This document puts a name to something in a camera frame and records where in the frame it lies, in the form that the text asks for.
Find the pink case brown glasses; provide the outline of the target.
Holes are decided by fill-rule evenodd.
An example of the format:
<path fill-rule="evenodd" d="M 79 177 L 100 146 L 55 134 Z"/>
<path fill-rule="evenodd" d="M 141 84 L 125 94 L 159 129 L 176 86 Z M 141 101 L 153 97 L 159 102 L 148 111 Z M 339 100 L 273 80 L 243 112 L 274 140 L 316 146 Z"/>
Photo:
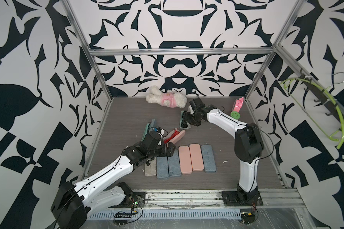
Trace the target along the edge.
<path fill-rule="evenodd" d="M 190 148 L 188 146 L 180 146 L 178 148 L 180 169 L 182 175 L 188 175 L 193 172 Z"/>

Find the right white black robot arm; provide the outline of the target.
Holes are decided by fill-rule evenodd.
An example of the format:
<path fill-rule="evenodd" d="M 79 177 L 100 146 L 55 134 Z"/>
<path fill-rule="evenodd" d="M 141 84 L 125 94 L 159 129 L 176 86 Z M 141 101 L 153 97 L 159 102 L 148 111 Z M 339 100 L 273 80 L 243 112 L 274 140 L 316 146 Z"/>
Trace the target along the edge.
<path fill-rule="evenodd" d="M 200 98 L 190 102 L 189 110 L 181 114 L 181 124 L 200 126 L 202 121 L 214 124 L 234 137 L 234 152 L 240 160 L 238 198 L 240 202 L 258 195 L 257 172 L 264 143 L 260 129 L 227 115 L 214 105 L 205 105 Z"/>

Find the grey case tortoise sunglasses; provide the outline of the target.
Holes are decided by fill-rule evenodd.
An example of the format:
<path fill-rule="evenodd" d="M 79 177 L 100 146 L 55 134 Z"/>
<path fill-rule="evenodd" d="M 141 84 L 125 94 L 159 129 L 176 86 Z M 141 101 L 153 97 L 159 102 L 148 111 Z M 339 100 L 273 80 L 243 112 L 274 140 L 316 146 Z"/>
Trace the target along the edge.
<path fill-rule="evenodd" d="M 158 179 L 167 179 L 169 177 L 169 166 L 167 157 L 157 157 L 156 167 Z"/>

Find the pink case purple glasses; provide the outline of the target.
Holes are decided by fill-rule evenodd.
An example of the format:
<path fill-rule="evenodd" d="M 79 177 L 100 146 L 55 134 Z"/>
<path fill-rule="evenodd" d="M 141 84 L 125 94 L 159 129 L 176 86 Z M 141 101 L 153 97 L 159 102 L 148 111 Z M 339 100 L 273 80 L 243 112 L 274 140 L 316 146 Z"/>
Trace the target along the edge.
<path fill-rule="evenodd" d="M 190 156 L 191 156 L 191 163 L 193 171 L 203 171 L 204 170 L 204 162 L 201 152 L 201 147 L 199 144 L 190 144 Z"/>

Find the beige case yellow glasses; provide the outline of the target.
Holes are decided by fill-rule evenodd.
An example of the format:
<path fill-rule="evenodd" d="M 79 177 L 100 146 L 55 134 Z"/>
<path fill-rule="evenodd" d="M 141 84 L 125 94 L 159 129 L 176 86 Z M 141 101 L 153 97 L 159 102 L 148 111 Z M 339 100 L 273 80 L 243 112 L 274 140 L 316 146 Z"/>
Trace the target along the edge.
<path fill-rule="evenodd" d="M 149 164 L 145 164 L 144 174 L 146 177 L 154 177 L 157 175 L 157 166 L 156 166 L 156 159 L 149 162 Z"/>

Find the grey case black sunglasses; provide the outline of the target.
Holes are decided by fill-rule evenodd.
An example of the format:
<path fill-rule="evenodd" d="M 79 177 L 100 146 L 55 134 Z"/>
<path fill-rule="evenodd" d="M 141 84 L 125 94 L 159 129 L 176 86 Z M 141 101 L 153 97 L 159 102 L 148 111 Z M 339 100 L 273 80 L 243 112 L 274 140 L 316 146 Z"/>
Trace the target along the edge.
<path fill-rule="evenodd" d="M 180 124 L 179 124 L 180 129 L 190 129 L 191 128 L 190 124 L 184 120 L 185 113 L 188 113 L 188 111 L 181 111 L 181 118 L 180 118 Z"/>

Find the grey case gold glasses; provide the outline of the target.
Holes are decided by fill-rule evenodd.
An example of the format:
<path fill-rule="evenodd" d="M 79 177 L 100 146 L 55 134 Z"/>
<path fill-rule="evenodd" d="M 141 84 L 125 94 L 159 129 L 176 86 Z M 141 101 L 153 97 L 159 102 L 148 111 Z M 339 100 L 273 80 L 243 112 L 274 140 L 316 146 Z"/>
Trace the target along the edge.
<path fill-rule="evenodd" d="M 204 163 L 204 171 L 206 173 L 214 173 L 217 171 L 214 152 L 211 145 L 201 145 L 201 152 Z"/>

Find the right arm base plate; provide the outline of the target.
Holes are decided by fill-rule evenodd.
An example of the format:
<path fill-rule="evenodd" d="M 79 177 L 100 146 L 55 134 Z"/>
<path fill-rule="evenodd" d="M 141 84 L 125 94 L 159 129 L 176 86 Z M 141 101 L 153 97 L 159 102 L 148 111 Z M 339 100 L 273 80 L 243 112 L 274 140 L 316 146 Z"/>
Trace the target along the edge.
<path fill-rule="evenodd" d="M 225 206 L 263 206 L 262 197 L 258 190 L 246 193 L 243 190 L 239 191 L 223 191 L 222 199 Z"/>

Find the grey case white sunglasses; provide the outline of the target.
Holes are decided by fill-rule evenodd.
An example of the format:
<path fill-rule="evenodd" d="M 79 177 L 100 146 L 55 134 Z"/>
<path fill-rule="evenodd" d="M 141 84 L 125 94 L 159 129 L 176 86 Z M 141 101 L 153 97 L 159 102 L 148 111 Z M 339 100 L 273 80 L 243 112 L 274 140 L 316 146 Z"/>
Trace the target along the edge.
<path fill-rule="evenodd" d="M 169 177 L 181 176 L 182 173 L 181 173 L 178 150 L 175 150 L 174 154 L 168 157 L 168 170 L 169 170 Z"/>

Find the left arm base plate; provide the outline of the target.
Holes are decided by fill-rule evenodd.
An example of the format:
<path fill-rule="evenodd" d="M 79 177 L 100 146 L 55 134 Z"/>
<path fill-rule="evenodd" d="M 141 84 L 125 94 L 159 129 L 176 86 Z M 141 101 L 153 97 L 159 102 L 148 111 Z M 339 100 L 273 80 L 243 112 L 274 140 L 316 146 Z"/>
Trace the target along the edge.
<path fill-rule="evenodd" d="M 127 195 L 119 205 L 110 206 L 109 208 L 131 208 L 137 205 L 144 207 L 145 199 L 146 192 L 133 192 L 132 195 Z"/>

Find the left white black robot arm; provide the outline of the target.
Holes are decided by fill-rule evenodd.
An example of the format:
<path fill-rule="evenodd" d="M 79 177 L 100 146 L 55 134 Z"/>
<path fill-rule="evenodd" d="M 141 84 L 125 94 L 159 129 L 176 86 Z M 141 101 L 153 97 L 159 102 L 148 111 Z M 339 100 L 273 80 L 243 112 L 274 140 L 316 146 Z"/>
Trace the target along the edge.
<path fill-rule="evenodd" d="M 174 143 L 163 141 L 164 131 L 158 129 L 146 134 L 144 140 L 127 146 L 120 156 L 107 167 L 75 184 L 62 184 L 51 206 L 55 229 L 79 229 L 92 214 L 120 205 L 128 194 L 129 186 L 117 181 L 146 164 L 154 157 L 174 154 Z"/>

